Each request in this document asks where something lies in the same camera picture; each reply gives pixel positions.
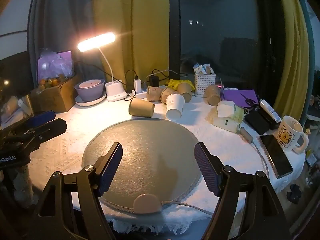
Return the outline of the white bear mug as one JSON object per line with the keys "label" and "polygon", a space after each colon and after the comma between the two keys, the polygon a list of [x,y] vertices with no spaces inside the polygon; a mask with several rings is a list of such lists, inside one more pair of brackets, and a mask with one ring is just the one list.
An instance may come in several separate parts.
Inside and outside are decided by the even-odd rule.
{"label": "white bear mug", "polygon": [[309,137],[303,132],[301,124],[288,115],[282,118],[275,137],[284,151],[297,154],[303,153],[309,144]]}

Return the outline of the black charger plug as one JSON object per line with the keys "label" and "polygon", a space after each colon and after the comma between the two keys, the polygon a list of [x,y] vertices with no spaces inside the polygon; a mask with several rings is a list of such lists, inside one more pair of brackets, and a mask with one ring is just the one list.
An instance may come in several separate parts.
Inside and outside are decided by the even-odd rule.
{"label": "black charger plug", "polygon": [[159,77],[157,75],[149,76],[149,86],[150,87],[159,87]]}

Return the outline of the purple bowl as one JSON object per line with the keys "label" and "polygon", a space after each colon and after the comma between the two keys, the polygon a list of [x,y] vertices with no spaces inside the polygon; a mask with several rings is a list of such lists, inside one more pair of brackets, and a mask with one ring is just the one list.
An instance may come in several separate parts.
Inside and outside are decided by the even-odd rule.
{"label": "purple bowl", "polygon": [[93,79],[78,83],[74,88],[82,100],[93,101],[102,95],[104,84],[103,79]]}

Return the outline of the white cream tube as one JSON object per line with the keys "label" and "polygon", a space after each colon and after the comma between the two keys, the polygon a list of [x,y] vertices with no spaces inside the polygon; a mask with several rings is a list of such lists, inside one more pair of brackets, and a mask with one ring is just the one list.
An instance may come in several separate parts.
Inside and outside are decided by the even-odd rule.
{"label": "white cream tube", "polygon": [[268,102],[265,100],[260,100],[259,105],[276,123],[281,122],[281,117]]}

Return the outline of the white paper cup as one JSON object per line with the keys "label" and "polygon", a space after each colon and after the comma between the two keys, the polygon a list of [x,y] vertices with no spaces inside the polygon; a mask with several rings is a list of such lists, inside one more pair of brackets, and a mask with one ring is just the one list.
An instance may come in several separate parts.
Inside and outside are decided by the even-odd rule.
{"label": "white paper cup", "polygon": [[171,121],[176,121],[182,117],[185,99],[181,94],[170,94],[166,99],[166,117]]}

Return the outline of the cardboard box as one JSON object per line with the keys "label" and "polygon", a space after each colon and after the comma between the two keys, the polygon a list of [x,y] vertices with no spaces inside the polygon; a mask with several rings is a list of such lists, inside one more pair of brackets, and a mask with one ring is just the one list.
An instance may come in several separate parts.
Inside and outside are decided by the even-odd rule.
{"label": "cardboard box", "polygon": [[55,87],[46,88],[43,91],[33,89],[31,91],[31,105],[35,112],[54,111],[63,113],[69,111],[75,105],[75,97],[78,95],[75,90],[82,80],[78,74],[69,80]]}

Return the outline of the yellow curtain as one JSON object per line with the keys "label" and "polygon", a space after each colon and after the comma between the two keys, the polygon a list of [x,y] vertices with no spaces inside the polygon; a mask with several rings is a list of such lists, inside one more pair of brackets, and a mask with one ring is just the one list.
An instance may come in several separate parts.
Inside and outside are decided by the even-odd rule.
{"label": "yellow curtain", "polygon": [[101,48],[114,77],[133,87],[154,70],[169,67],[169,0],[92,0],[97,33],[116,40]]}
{"label": "yellow curtain", "polygon": [[308,90],[309,37],[299,0],[281,0],[285,22],[285,57],[275,109],[299,120]]}

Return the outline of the white plate under bowl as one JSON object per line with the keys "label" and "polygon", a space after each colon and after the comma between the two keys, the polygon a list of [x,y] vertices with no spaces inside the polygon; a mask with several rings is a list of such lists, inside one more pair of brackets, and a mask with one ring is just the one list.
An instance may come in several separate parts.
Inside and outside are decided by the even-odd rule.
{"label": "white plate under bowl", "polygon": [[95,99],[93,101],[84,101],[82,100],[82,98],[80,98],[80,96],[76,96],[75,98],[75,103],[80,106],[80,107],[91,107],[91,106],[94,106],[94,105],[97,105],[99,104],[100,102],[104,101],[106,98],[106,92],[103,91],[102,95],[98,98],[98,99]]}

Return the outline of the black smartphone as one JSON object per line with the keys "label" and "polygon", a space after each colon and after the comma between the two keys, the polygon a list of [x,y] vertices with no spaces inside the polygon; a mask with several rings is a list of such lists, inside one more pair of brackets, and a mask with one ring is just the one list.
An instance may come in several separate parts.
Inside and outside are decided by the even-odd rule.
{"label": "black smartphone", "polygon": [[261,135],[258,139],[267,154],[276,177],[280,179],[291,174],[293,168],[274,135]]}

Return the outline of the yellow rubber glove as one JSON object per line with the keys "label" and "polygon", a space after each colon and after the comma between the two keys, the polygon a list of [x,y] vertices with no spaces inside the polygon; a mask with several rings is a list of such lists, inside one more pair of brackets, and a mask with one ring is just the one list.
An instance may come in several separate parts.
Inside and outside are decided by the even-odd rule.
{"label": "yellow rubber glove", "polygon": [[167,80],[166,83],[165,83],[165,86],[166,87],[169,87],[173,90],[177,90],[178,86],[182,83],[187,83],[191,86],[191,90],[192,91],[195,91],[195,86],[193,85],[193,83],[190,81],[190,80],[173,80],[173,79],[170,79],[170,80]]}

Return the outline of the yellow curtain right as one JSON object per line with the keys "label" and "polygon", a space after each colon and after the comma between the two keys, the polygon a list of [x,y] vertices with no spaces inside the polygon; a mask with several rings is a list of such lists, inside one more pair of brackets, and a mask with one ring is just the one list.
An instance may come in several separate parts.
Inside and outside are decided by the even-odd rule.
{"label": "yellow curtain right", "polygon": [[308,90],[309,37],[299,0],[281,0],[285,22],[285,57],[275,109],[299,120]]}

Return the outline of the black wallet case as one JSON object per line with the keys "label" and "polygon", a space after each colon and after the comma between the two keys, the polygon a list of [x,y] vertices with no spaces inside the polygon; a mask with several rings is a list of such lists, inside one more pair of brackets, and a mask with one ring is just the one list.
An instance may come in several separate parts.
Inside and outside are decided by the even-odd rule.
{"label": "black wallet case", "polygon": [[276,123],[276,121],[260,107],[255,110],[251,110],[247,115],[245,115],[244,120],[259,135],[263,135],[269,130],[273,131],[280,125],[280,123]]}

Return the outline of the white power strip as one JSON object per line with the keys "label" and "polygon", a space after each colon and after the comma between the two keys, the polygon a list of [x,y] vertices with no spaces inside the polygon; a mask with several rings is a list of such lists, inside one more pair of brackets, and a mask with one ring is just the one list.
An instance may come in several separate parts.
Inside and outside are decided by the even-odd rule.
{"label": "white power strip", "polygon": [[145,99],[147,98],[147,91],[142,90],[141,92],[136,92],[135,90],[132,90],[129,96],[139,98],[139,99]]}

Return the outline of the brown paper cup right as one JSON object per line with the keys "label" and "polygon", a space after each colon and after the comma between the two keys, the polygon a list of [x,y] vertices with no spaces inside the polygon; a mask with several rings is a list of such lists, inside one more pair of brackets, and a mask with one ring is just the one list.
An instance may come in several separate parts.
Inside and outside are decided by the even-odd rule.
{"label": "brown paper cup right", "polygon": [[216,85],[208,86],[204,91],[204,95],[211,106],[217,106],[221,101],[221,89]]}

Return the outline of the purple plastic bag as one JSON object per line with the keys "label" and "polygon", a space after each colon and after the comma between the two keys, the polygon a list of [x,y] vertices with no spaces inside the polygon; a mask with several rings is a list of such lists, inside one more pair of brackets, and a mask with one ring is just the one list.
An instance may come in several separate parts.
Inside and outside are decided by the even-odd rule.
{"label": "purple plastic bag", "polygon": [[57,86],[74,76],[72,51],[41,51],[37,62],[37,84],[40,90]]}

